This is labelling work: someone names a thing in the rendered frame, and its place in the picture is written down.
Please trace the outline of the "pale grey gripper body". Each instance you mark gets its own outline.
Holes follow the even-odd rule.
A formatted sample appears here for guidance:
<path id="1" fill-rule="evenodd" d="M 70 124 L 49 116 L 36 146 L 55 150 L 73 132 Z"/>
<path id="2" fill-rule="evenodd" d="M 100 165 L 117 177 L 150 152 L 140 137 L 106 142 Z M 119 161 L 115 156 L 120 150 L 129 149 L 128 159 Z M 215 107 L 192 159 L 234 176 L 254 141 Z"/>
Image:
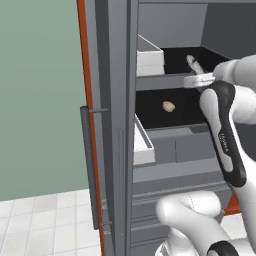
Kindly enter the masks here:
<path id="1" fill-rule="evenodd" d="M 215 81 L 212 73 L 186 76 L 183 80 L 185 88 L 198 88 L 210 85 Z"/>

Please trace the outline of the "silver grey fish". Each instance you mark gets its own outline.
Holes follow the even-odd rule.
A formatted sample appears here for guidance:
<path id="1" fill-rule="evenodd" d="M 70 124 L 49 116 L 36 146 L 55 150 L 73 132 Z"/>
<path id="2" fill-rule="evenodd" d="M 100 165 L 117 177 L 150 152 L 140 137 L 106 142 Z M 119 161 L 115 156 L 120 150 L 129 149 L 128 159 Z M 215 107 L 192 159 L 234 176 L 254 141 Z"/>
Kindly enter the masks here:
<path id="1" fill-rule="evenodd" d="M 200 63 L 197 61 L 197 59 L 192 56 L 192 55 L 187 55 L 186 56 L 186 61 L 189 65 L 189 67 L 192 69 L 192 71 L 196 74 L 196 75 L 203 75 L 205 74 L 205 70 L 203 69 L 203 67 L 200 65 Z"/>

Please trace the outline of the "tan chicken breast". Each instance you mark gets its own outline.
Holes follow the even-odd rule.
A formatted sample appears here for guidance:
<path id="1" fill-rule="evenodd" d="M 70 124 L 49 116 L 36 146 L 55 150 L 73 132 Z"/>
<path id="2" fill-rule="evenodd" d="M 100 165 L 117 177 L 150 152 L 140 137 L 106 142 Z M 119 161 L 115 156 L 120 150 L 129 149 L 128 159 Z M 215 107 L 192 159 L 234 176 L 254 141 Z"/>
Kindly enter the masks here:
<path id="1" fill-rule="evenodd" d="M 163 102 L 163 109 L 166 111 L 166 112 L 173 112 L 175 110 L 175 105 L 172 103 L 172 102 L 169 102 L 169 101 L 164 101 Z"/>

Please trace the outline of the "white door bin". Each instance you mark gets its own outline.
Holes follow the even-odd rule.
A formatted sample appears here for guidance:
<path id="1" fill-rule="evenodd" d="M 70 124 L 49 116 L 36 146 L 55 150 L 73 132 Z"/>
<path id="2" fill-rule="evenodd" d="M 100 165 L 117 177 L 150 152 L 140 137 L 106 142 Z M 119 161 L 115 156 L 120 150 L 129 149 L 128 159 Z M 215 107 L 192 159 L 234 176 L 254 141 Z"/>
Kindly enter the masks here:
<path id="1" fill-rule="evenodd" d="M 137 75 L 164 75 L 164 52 L 143 36 L 138 36 Z"/>
<path id="2" fill-rule="evenodd" d="M 155 162 L 155 149 L 138 117 L 135 117 L 134 128 L 134 165 Z"/>

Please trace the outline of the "grey fridge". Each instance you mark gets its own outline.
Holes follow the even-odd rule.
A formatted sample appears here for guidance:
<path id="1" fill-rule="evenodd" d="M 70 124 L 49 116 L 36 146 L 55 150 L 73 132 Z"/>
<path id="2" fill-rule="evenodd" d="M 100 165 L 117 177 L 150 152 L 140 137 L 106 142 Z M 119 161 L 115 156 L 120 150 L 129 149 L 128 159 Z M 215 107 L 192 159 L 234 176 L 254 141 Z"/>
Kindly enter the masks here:
<path id="1" fill-rule="evenodd" d="M 138 7 L 138 32 L 163 48 L 205 47 L 228 58 L 256 54 L 256 0 L 176 0 L 144 2 Z M 185 74 L 137 76 L 136 92 L 185 88 Z M 145 129 L 154 138 L 207 133 L 206 123 Z M 133 172 L 130 256 L 154 256 L 168 229 L 155 214 L 165 195 L 210 190 L 223 204 L 231 195 L 214 158 L 181 163 L 137 165 Z"/>

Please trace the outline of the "grey fridge drawer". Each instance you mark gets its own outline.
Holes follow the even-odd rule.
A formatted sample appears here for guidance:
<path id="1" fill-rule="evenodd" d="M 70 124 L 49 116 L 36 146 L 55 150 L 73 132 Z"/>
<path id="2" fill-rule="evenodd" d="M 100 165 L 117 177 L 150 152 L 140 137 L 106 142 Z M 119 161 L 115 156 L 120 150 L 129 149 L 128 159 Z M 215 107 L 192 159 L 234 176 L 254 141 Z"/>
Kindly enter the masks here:
<path id="1" fill-rule="evenodd" d="M 181 163 L 215 157 L 215 151 L 207 133 L 178 137 L 154 138 L 156 163 Z"/>

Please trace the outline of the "grey fridge door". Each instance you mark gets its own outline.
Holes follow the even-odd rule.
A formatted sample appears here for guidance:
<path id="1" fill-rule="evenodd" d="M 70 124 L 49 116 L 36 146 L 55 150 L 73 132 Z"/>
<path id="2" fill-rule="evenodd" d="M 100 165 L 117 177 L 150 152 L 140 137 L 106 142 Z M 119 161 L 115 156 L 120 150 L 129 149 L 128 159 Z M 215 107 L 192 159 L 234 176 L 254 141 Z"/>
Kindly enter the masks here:
<path id="1" fill-rule="evenodd" d="M 104 256 L 130 256 L 138 0 L 84 0 Z"/>

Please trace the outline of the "orange cabinet panel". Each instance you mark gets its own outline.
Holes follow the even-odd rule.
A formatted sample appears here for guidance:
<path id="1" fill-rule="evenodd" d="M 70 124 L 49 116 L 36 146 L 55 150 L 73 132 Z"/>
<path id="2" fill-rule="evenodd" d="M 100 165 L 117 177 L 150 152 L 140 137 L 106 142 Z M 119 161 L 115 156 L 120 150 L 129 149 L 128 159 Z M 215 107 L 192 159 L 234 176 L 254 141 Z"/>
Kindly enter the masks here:
<path id="1" fill-rule="evenodd" d="M 92 86 L 91 86 L 91 72 L 90 72 L 90 60 L 89 60 L 89 48 L 88 48 L 88 38 L 87 38 L 87 24 L 86 24 L 86 0 L 76 0 L 77 2 L 77 12 L 79 20 L 79 32 L 80 32 L 80 45 L 81 45 L 81 55 L 83 63 L 83 73 L 84 73 L 84 86 L 87 107 L 93 109 L 92 100 Z M 97 229 L 100 236 L 100 247 L 101 256 L 105 256 L 104 252 L 104 234 L 103 228 Z"/>
<path id="2" fill-rule="evenodd" d="M 227 207 L 224 209 L 224 215 L 233 215 L 241 212 L 240 203 L 235 194 L 230 197 Z"/>

